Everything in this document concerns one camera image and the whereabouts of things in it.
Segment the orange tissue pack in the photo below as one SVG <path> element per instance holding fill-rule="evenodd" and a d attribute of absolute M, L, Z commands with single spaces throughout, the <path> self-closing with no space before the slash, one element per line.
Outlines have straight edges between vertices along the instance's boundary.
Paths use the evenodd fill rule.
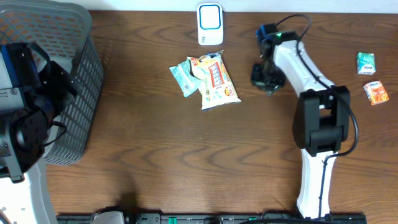
<path fill-rule="evenodd" d="M 366 83 L 363 88 L 371 105 L 378 105 L 389 101 L 389 96 L 379 80 Z"/>

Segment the dark green Zam-Buk box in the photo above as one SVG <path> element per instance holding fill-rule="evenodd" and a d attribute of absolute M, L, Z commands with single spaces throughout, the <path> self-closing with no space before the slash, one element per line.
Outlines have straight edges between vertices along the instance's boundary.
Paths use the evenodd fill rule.
<path fill-rule="evenodd" d="M 256 63 L 252 67 L 251 83 L 268 95 L 284 87 L 286 77 L 274 64 Z"/>

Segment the light green wipes packet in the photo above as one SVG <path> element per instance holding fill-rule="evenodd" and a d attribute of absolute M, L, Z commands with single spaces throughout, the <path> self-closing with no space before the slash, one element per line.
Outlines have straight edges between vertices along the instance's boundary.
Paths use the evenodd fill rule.
<path fill-rule="evenodd" d="M 189 59 L 186 59 L 186 61 L 176 66 L 170 67 L 169 70 L 180 86 L 184 97 L 188 97 L 194 93 L 202 83 L 200 79 L 191 74 L 191 63 Z"/>

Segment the teal tissue pack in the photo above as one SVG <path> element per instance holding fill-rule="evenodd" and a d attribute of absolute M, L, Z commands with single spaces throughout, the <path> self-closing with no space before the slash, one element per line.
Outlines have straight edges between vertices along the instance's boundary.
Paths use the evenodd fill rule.
<path fill-rule="evenodd" d="M 358 75 L 373 75 L 376 72 L 374 54 L 359 52 L 356 56 Z"/>

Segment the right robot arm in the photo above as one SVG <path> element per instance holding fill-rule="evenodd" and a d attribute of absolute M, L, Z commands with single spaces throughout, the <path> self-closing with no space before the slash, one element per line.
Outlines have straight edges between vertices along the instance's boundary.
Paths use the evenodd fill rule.
<path fill-rule="evenodd" d="M 289 82 L 298 96 L 292 126 L 302 155 L 297 210 L 301 218 L 322 220 L 330 213 L 333 164 L 348 138 L 349 90 L 322 74 L 296 32 L 266 24 L 256 31 L 256 38 L 263 61 L 254 64 L 251 83 L 271 95 Z"/>

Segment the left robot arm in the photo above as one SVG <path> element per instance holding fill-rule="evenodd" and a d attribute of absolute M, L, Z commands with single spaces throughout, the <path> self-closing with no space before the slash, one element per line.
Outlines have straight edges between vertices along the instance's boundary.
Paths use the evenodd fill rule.
<path fill-rule="evenodd" d="M 35 42 L 1 46 L 1 223 L 56 223 L 45 177 L 49 129 L 81 85 Z"/>

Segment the yellow snack bag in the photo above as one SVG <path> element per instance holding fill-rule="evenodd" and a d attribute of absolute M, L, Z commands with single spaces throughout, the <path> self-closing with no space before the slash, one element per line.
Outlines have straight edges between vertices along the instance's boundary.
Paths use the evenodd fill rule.
<path fill-rule="evenodd" d="M 202 111 L 241 102 L 223 63 L 223 52 L 207 53 L 199 58 L 187 57 L 193 76 L 203 82 L 199 87 Z"/>

